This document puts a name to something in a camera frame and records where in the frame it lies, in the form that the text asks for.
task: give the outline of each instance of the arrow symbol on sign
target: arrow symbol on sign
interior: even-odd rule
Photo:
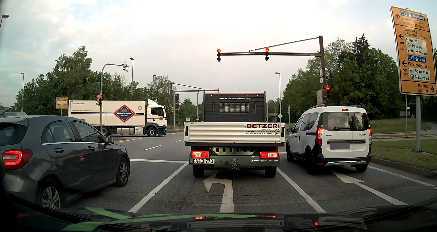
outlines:
[[[206,190],[209,192],[211,185],[224,184],[225,190],[223,191],[223,198],[221,199],[220,212],[234,212],[234,193],[232,188],[232,181],[229,179],[216,178],[217,172],[213,173],[210,177],[203,180]]]
[[[350,177],[350,176],[346,176],[344,174],[337,173],[337,172],[334,172],[334,171],[331,171],[331,172],[334,173],[345,184],[355,184],[355,185],[357,185],[359,187],[362,187],[363,189],[365,189],[365,190],[367,190],[369,192],[374,193],[375,195],[378,195],[379,197],[383,198],[384,200],[386,200],[386,201],[388,201],[388,202],[390,202],[392,204],[395,204],[395,205],[406,205],[407,204],[407,203],[404,203],[402,201],[398,201],[395,198],[390,197],[390,196],[388,196],[386,194],[383,194],[383,193],[379,192],[378,190],[374,190],[371,187],[368,187],[368,186],[366,186],[364,184],[361,184],[364,181],[361,181],[359,179],[356,179],[356,178],[353,178],[353,177]]]

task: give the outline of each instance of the truck tail light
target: truck tail light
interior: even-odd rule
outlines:
[[[277,159],[278,152],[277,151],[262,151],[259,153],[259,157],[261,159]]]
[[[315,137],[315,141],[320,147],[322,146],[322,133],[323,129],[321,127],[317,127],[317,135]]]
[[[32,155],[33,152],[29,149],[13,149],[4,151],[2,159],[7,169],[18,170],[25,167]]]
[[[192,151],[192,158],[209,158],[209,151]]]

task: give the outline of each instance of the detzer logo text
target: detzer logo text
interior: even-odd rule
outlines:
[[[245,128],[279,128],[277,124],[244,124]]]

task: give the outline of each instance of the traffic light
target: traffic light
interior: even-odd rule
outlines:
[[[265,52],[266,52],[266,61],[268,61],[269,60],[269,48],[266,48]]]
[[[103,97],[102,95],[98,95],[97,96],[97,100],[96,100],[97,101],[96,102],[97,106],[102,106],[102,97]]]
[[[331,86],[327,85],[326,86],[326,99],[330,99],[331,98]]]
[[[221,61],[221,58],[220,58],[220,52],[221,52],[221,49],[217,49],[217,61],[218,61],[218,62]]]

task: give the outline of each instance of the sky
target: sky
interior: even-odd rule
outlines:
[[[437,30],[435,0],[0,0],[0,14],[10,16],[0,28],[0,103],[14,104],[21,73],[27,83],[80,45],[93,59],[92,70],[131,65],[133,57],[140,87],[153,74],[168,75],[175,83],[224,93],[266,91],[267,100],[274,100],[308,57],[272,56],[266,62],[264,56],[222,56],[217,62],[216,50],[245,52],[319,35],[326,46],[364,34],[396,60],[391,5],[427,14],[431,34]],[[318,50],[318,40],[310,40],[270,52]],[[127,82],[132,76],[131,67],[127,73],[115,66],[105,71]],[[180,100],[190,97],[196,104],[196,96],[181,93]]]

